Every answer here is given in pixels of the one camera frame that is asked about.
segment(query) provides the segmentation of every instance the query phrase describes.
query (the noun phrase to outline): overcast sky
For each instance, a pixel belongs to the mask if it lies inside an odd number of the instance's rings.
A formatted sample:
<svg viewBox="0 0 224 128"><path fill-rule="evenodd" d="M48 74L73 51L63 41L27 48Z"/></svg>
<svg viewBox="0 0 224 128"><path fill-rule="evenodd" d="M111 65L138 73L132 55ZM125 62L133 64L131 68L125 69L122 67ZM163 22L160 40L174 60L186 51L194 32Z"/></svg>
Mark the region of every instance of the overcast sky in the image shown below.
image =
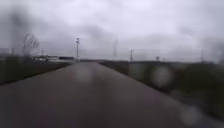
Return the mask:
<svg viewBox="0 0 224 128"><path fill-rule="evenodd" d="M27 1L31 31L47 54L75 55L76 37L81 55L94 58L113 58L116 40L125 59L130 49L142 59L195 60L202 51L214 59L224 48L223 0Z"/></svg>

